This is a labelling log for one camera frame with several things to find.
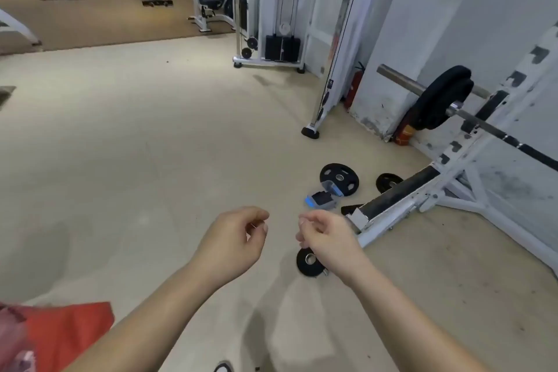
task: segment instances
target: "weight stack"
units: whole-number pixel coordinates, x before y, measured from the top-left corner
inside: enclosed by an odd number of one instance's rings
[[[268,35],[266,36],[265,58],[277,62],[298,62],[300,44],[300,39],[295,37]]]

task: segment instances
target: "hand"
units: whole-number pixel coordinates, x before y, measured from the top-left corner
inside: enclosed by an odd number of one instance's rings
[[[269,213],[242,207],[221,213],[202,238],[190,264],[216,291],[240,277],[262,253]]]
[[[370,264],[353,230],[343,216],[315,210],[300,215],[296,239],[310,247],[328,270],[349,285],[358,270]]]

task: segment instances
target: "barbell sleeve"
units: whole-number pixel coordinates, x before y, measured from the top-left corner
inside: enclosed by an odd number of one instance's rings
[[[419,97],[424,92],[424,90],[426,90],[426,87],[423,86],[422,84],[417,83],[415,80],[409,78],[406,75],[403,75],[401,72],[398,72],[387,65],[381,64],[378,67],[377,71],[380,75],[386,77],[387,79],[393,81],[395,84],[400,85],[401,87],[416,94]],[[555,171],[558,171],[558,161],[545,155],[544,153],[541,153],[540,151],[529,146],[528,144],[521,143],[518,139],[507,134],[505,131],[498,129],[494,125],[491,125],[481,119],[478,119],[476,116],[463,110],[462,104],[460,102],[452,103],[446,112],[448,116],[457,115],[466,121],[474,123],[477,127],[483,129],[489,134],[492,134],[494,137],[509,144],[510,146],[519,149],[527,156],[535,160],[538,160],[540,163],[548,166],[549,168]]]

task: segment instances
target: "white pillar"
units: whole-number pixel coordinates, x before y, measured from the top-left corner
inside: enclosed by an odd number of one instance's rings
[[[390,135],[416,97],[376,73],[385,63],[417,79],[463,0],[393,0],[351,114],[381,137]]]

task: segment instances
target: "rubber foot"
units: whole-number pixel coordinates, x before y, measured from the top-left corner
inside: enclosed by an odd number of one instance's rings
[[[314,131],[313,129],[308,128],[307,126],[303,128],[301,133],[304,137],[308,137],[312,140],[317,140],[318,138],[320,138],[320,132],[319,131]]]

